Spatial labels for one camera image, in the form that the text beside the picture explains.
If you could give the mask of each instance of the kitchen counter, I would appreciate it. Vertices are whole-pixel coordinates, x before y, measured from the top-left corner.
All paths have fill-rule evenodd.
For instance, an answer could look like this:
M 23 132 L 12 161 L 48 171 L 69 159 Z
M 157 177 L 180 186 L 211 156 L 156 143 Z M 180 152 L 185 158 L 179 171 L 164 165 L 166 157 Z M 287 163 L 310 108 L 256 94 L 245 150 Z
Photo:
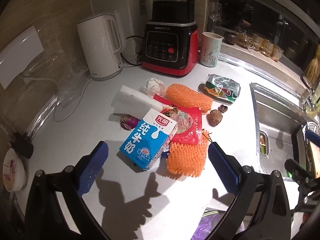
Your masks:
M 291 68 L 287 67 L 280 61 L 275 62 L 271 58 L 264 56 L 254 49 L 244 49 L 238 45 L 229 45 L 224 42 L 222 43 L 220 52 L 243 60 L 254 66 L 259 66 L 260 69 L 286 83 L 287 87 L 299 95 L 303 95 L 307 90 L 307 87 L 301 81 L 300 76 L 293 71 L 295 68 L 299 68 L 289 59 L 286 59 L 286 64 L 288 64 L 288 66 L 292 65 Z
M 110 105 L 122 85 L 139 89 L 148 78 L 156 77 L 167 86 L 181 83 L 197 90 L 199 84 L 205 83 L 208 74 L 212 73 L 240 83 L 241 92 L 223 114 L 218 126 L 210 127 L 203 115 L 203 128 L 212 133 L 212 140 L 226 154 L 235 156 L 241 165 L 253 166 L 259 171 L 249 84 L 261 84 L 295 101 L 292 95 L 242 67 L 224 62 L 218 62 L 215 68 L 197 64 L 191 73 L 182 78 L 128 67 L 110 80 L 90 82 L 79 106 L 65 121 L 54 122 L 53 116 L 49 116 L 33 139 L 34 153 L 28 160 L 27 185 L 16 193 L 22 211 L 25 212 L 37 170 L 42 169 L 47 174 L 60 172 L 67 165 L 75 165 L 102 140 L 109 146 L 109 156 L 103 171 L 83 199 L 106 233 L 114 240 L 189 240 L 209 202 L 213 208 L 221 207 L 218 201 L 212 199 L 213 189 L 219 197 L 227 193 L 215 169 L 207 159 L 199 178 L 175 176 L 172 179 L 174 176 L 169 176 L 164 160 L 158 160 L 149 171 L 139 170 L 119 152 L 130 131 L 120 128 L 119 117 L 113 114 L 114 109 Z M 217 109 L 220 104 L 215 101 L 212 109 Z M 298 199 L 298 185 L 294 182 L 285 182 L 285 185 L 290 208 L 293 208 Z M 58 198 L 70 228 L 77 231 L 62 195 L 58 194 Z

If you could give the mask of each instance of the bowl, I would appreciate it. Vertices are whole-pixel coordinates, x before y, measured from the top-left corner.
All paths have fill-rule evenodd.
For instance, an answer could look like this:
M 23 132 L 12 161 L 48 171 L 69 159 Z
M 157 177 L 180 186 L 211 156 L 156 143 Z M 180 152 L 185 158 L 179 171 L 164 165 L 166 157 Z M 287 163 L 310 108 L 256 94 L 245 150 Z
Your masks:
M 4 186 L 9 192 L 21 190 L 26 183 L 26 171 L 21 159 L 12 148 L 4 157 L 2 176 Z
M 230 45 L 235 45 L 238 41 L 238 35 L 232 32 L 225 32 L 224 41 Z

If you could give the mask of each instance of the milk carton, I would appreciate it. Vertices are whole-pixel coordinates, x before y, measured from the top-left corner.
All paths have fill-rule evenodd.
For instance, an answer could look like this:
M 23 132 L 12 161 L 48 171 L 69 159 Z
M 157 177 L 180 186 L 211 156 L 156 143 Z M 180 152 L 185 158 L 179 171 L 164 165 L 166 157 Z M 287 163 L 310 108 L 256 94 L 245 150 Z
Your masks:
M 119 148 L 140 168 L 149 170 L 177 132 L 177 122 L 150 109 Z

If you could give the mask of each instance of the taro root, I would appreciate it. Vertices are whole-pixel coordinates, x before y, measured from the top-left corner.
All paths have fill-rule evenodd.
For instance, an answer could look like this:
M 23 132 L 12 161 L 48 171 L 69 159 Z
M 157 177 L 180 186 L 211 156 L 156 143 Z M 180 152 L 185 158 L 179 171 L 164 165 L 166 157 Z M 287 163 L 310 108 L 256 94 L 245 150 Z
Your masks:
M 214 109 L 207 114 L 208 123 L 212 126 L 217 126 L 222 120 L 222 114 L 219 110 Z

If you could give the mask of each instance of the ceramic cup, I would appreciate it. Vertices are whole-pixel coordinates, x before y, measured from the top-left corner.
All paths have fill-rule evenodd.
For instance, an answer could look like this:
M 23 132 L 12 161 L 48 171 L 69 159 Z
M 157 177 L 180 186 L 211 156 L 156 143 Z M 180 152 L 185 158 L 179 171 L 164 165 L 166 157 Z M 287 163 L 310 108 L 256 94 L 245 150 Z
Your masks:
M 200 63 L 207 67 L 215 67 L 221 49 L 222 37 L 215 33 L 202 33 Z
M 7 151 L 4 157 L 2 176 L 8 192 L 19 191 L 26 183 L 26 171 L 21 159 L 12 148 Z

